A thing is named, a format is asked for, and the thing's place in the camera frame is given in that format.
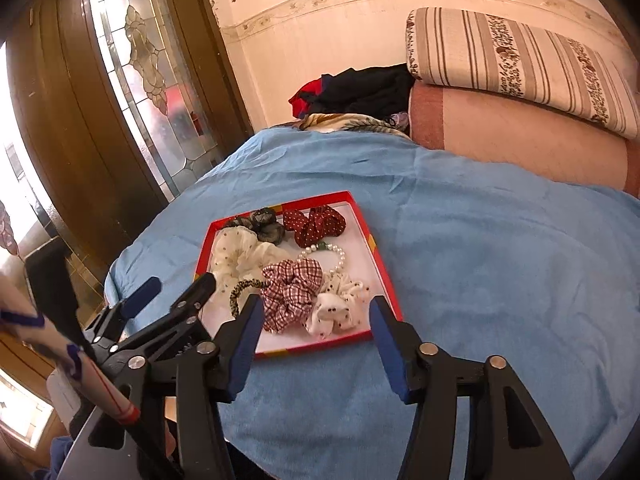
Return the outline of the patterned sleeve forearm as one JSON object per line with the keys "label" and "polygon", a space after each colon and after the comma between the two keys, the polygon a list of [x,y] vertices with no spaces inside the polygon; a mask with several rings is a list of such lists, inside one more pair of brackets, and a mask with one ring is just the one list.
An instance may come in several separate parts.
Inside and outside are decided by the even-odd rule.
{"label": "patterned sleeve forearm", "polygon": [[122,426],[131,426],[139,420],[139,409],[105,377],[84,350],[59,333],[4,275],[1,275],[1,329],[55,362],[79,392]]}

